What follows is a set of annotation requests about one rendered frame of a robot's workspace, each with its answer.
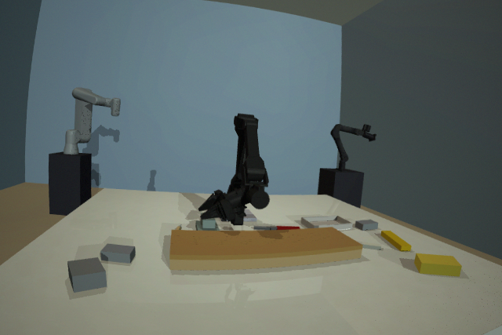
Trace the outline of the yellow rectangular bar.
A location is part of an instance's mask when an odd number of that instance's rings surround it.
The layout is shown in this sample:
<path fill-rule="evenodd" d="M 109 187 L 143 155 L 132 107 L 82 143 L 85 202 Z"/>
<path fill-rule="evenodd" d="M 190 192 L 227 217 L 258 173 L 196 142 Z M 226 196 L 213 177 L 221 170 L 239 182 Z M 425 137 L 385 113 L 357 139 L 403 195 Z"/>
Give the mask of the yellow rectangular bar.
<path fill-rule="evenodd" d="M 395 233 L 392 231 L 381 231 L 381 236 L 384 237 L 389 243 L 391 243 L 394 247 L 396 247 L 399 251 L 404 252 L 404 251 L 410 251 L 411 250 L 411 245 L 404 241 L 403 239 L 399 238 Z"/>

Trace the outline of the tan wooden floor panel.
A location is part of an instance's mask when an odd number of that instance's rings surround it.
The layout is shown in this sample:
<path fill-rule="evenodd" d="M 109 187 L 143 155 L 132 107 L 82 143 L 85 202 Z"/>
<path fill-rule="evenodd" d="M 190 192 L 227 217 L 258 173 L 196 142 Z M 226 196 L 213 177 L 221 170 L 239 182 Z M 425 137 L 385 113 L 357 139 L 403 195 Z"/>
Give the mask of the tan wooden floor panel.
<path fill-rule="evenodd" d="M 361 258 L 363 246 L 335 228 L 171 232 L 170 270 L 241 270 L 329 263 Z"/>

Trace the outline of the yellow rectangular block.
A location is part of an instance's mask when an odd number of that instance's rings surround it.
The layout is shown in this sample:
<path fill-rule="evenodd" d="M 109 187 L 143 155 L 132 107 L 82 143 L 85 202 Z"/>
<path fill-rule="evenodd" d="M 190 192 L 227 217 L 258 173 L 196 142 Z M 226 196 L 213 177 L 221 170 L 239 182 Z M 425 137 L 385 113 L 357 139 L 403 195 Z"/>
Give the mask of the yellow rectangular block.
<path fill-rule="evenodd" d="M 462 266 L 453 256 L 417 253 L 414 261 L 421 274 L 460 276 Z"/>

